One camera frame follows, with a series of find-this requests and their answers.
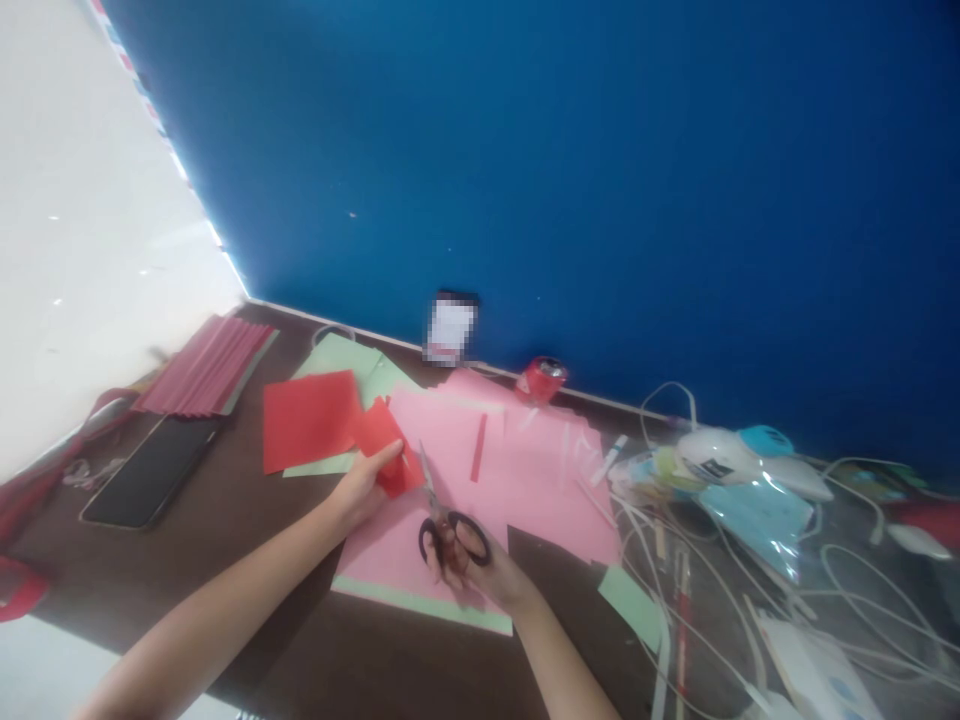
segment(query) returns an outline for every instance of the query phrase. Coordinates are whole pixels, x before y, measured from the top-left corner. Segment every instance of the phone screen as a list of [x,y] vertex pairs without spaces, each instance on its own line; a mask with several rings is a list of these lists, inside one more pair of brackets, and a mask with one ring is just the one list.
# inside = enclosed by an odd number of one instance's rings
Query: phone screen
[[423,359],[443,367],[456,367],[477,321],[480,299],[473,293],[441,290],[433,306]]
[[165,417],[87,503],[80,519],[132,529],[146,527],[189,476],[223,421],[219,416]]

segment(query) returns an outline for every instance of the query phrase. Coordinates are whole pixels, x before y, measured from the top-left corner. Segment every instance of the scissors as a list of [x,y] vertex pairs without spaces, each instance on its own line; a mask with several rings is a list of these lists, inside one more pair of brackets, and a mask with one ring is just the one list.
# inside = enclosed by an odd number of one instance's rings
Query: scissors
[[433,547],[437,551],[437,563],[440,568],[442,569],[444,564],[450,563],[453,560],[453,544],[443,542],[443,536],[447,534],[447,530],[456,532],[457,525],[463,523],[473,530],[476,536],[480,538],[480,542],[483,543],[483,555],[477,555],[464,548],[467,555],[480,567],[489,565],[493,556],[490,553],[490,543],[487,541],[487,536],[483,534],[480,526],[463,513],[441,505],[440,500],[437,499],[437,492],[433,486],[433,475],[430,473],[430,466],[427,464],[427,453],[423,449],[423,442],[420,443],[420,465],[423,468],[423,478],[426,480],[423,491],[430,501],[430,517],[423,521],[420,526],[420,534],[417,536],[423,561],[427,561],[427,549],[423,546],[423,534],[429,533],[430,537],[433,538]]

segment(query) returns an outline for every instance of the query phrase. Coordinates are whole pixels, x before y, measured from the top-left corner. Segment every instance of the hand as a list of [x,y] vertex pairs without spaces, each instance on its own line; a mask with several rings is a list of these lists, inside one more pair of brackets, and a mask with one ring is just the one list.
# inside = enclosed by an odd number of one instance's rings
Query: hand
[[506,612],[514,615],[528,600],[539,596],[536,586],[526,576],[523,570],[507,555],[500,543],[494,540],[490,533],[485,533],[490,553],[493,556],[490,564],[480,567],[467,554],[467,550],[482,557],[485,550],[483,542],[466,523],[459,523],[456,532],[448,530],[446,537],[441,540],[451,543],[453,561],[447,562],[443,570],[437,561],[437,548],[434,547],[433,536],[423,535],[423,547],[427,551],[427,566],[433,573],[434,582],[443,581],[455,590],[463,588],[464,580],[468,580],[493,600]]
[[330,499],[340,506],[348,529],[352,530],[373,515],[387,501],[387,493],[377,485],[377,473],[403,450],[403,441],[395,440],[376,455],[357,453],[353,467],[344,475]]

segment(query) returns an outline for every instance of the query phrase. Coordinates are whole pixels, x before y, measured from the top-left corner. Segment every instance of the light blue cap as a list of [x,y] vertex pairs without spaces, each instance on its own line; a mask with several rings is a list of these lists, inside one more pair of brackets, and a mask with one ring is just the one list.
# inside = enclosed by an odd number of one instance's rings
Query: light blue cap
[[776,428],[769,425],[754,425],[737,432],[743,444],[760,457],[793,455],[793,443]]

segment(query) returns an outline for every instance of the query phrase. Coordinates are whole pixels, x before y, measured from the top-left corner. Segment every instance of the blue wall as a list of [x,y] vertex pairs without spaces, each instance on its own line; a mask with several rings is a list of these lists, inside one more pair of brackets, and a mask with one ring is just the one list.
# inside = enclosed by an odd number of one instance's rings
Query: blue wall
[[254,296],[960,466],[956,3],[104,5]]

